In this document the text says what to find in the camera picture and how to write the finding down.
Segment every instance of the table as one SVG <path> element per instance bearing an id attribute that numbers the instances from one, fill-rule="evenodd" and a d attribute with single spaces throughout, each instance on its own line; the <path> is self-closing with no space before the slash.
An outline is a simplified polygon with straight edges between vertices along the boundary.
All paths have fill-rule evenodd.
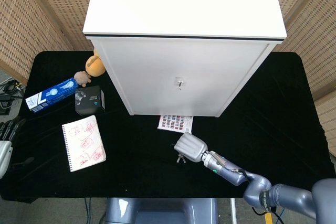
<path id="1" fill-rule="evenodd" d="M 25 98 L 84 69 L 90 51 L 38 54 Z M 106 112 L 97 121 L 107 160 L 77 172 L 69 170 L 61 125 L 81 118 L 74 97 L 27 119 L 13 143 L 12 163 L 34 161 L 0 180 L 7 200 L 37 197 L 242 197 L 236 187 L 202 163 L 176 163 L 173 144 L 180 133 L 158 130 L 159 116 L 130 116 L 107 73 L 92 78 L 105 93 Z M 245 170 L 310 190 L 335 177 L 326 137 L 319 123 L 300 57 L 271 53 L 219 118 L 195 117 L 192 132 L 209 150 Z"/>

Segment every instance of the cabinet top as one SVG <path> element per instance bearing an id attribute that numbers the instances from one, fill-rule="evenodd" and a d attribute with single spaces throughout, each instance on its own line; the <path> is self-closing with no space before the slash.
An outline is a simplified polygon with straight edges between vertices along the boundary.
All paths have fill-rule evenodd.
<path id="1" fill-rule="evenodd" d="M 278 0 L 90 0 L 92 35 L 286 38 Z"/>

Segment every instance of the cabinet door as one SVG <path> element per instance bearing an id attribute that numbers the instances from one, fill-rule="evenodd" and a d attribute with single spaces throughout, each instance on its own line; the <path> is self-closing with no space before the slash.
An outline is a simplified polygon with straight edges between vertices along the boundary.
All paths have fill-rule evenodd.
<path id="1" fill-rule="evenodd" d="M 219 116 L 269 46 L 221 39 L 91 40 L 129 113 L 146 115 Z"/>

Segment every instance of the black cube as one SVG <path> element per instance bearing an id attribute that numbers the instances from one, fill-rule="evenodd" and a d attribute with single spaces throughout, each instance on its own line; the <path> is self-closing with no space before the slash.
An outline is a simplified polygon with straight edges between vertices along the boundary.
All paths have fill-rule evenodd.
<path id="1" fill-rule="evenodd" d="M 76 89 L 75 107 L 82 116 L 94 115 L 105 111 L 104 93 L 99 86 Z"/>

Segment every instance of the notebook drawing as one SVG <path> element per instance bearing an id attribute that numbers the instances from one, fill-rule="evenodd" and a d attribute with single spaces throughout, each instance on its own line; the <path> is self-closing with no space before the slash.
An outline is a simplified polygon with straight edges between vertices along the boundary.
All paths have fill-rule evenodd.
<path id="1" fill-rule="evenodd" d="M 71 172 L 106 160 L 94 115 L 64 124 L 62 129 Z"/>

